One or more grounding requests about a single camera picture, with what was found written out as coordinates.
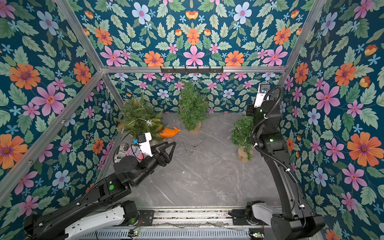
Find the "light green fern christmas tree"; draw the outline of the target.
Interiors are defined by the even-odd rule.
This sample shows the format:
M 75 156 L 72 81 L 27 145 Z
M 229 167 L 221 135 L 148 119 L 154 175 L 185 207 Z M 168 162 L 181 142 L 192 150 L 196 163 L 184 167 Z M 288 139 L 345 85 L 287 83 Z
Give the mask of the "light green fern christmas tree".
M 118 132 L 138 137 L 150 133 L 154 141 L 163 140 L 160 133 L 164 130 L 163 114 L 155 112 L 154 107 L 143 98 L 134 97 L 124 102 L 120 108 Z

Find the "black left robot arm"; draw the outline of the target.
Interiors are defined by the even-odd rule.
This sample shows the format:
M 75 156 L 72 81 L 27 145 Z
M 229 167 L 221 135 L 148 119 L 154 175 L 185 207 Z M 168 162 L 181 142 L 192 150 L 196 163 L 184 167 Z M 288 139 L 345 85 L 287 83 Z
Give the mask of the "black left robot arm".
M 82 197 L 44 216 L 32 214 L 24 220 L 28 240 L 75 240 L 106 227 L 135 224 L 139 212 L 133 201 L 116 203 L 131 194 L 154 170 L 172 160 L 176 142 L 163 142 L 150 147 L 153 152 L 142 161 L 123 157 L 114 164 L 114 172 L 98 181 Z

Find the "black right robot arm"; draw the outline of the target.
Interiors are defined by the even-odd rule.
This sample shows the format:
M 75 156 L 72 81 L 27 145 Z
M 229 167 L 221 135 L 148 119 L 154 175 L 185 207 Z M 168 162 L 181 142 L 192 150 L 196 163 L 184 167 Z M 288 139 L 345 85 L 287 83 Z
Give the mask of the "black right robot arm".
M 325 226 L 325 220 L 306 201 L 290 164 L 288 146 L 277 130 L 282 115 L 274 101 L 248 105 L 246 115 L 253 117 L 252 144 L 267 163 L 281 201 L 280 210 L 263 201 L 249 202 L 247 219 L 269 225 L 277 240 L 308 240 Z

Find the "thin wire string light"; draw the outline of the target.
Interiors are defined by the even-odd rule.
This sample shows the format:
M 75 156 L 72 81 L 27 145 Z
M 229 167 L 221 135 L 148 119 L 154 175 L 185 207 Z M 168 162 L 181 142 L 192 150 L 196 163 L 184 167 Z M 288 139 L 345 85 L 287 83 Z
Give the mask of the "thin wire string light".
M 133 120 L 124 121 L 123 131 L 142 134 L 152 131 L 155 126 L 155 122 L 152 120 L 137 118 Z

